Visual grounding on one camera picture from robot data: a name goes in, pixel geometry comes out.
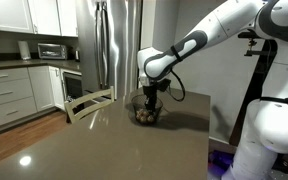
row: cabinet door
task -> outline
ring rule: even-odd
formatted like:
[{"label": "cabinet door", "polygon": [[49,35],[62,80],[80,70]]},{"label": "cabinet door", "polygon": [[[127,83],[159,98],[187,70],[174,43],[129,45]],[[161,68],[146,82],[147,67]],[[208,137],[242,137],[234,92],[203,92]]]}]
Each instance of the cabinet door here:
[{"label": "cabinet door", "polygon": [[64,107],[64,95],[63,95],[63,86],[60,76],[60,69],[55,67],[49,67],[51,83],[53,89],[54,105],[65,111]]},{"label": "cabinet door", "polygon": [[62,36],[77,37],[75,0],[57,0]]},{"label": "cabinet door", "polygon": [[0,30],[33,33],[27,0],[0,0]]},{"label": "cabinet door", "polygon": [[34,32],[61,35],[56,0],[29,0]]},{"label": "cabinet door", "polygon": [[54,106],[53,92],[48,66],[29,67],[37,111]]}]

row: wooden chair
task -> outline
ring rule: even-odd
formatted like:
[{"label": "wooden chair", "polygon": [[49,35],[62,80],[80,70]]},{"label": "wooden chair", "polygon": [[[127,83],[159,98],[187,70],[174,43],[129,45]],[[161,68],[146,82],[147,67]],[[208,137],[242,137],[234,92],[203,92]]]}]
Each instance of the wooden chair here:
[{"label": "wooden chair", "polygon": [[[87,101],[90,101],[92,99],[98,98],[98,97],[102,97],[102,96],[107,96],[107,95],[111,95],[111,99],[91,105],[89,107],[84,108],[83,110],[77,112],[76,114],[74,114],[73,109],[76,108],[78,105],[83,104]],[[109,104],[111,104],[112,102],[114,102],[114,87],[111,86],[110,89],[106,89],[106,90],[102,90],[102,91],[97,91],[91,94],[87,94],[85,96],[82,96],[72,102],[65,102],[65,109],[66,112],[69,116],[69,119],[71,121],[71,123],[75,123],[76,121],[82,119],[84,116],[102,108],[105,107]]]}]

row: gray countertop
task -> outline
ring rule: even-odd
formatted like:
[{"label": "gray countertop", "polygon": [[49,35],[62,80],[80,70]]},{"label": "gray countertop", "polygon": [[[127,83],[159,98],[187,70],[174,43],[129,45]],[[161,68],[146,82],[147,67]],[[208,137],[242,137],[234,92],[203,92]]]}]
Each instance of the gray countertop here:
[{"label": "gray countertop", "polygon": [[65,68],[72,71],[81,72],[80,63],[74,60],[11,60],[11,61],[0,61],[0,69],[11,69],[21,67],[33,67],[33,66],[54,66],[58,68]]},{"label": "gray countertop", "polygon": [[[210,97],[188,92],[176,102],[160,93],[160,119],[143,127],[134,121],[130,103],[141,93],[0,162],[0,179],[207,179]],[[21,165],[23,157],[31,161]]]}]

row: refrigerator door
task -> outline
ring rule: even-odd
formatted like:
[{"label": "refrigerator door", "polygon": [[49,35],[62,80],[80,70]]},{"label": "refrigerator door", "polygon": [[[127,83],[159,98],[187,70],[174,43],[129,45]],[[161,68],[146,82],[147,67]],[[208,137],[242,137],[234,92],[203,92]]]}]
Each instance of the refrigerator door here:
[{"label": "refrigerator door", "polygon": [[76,2],[83,90],[114,86],[116,98],[135,90],[142,1]]}]

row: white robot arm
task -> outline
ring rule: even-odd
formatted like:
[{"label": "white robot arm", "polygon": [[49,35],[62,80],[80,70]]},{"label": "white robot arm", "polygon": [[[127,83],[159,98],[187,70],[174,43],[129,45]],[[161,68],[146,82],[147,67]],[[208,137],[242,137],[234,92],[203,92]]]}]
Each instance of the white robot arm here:
[{"label": "white robot arm", "polygon": [[234,163],[222,179],[268,179],[277,153],[288,153],[288,0],[228,0],[166,52],[138,52],[145,105],[154,111],[156,84],[174,65],[245,29],[274,39],[278,52],[263,85],[266,97],[249,104]]}]

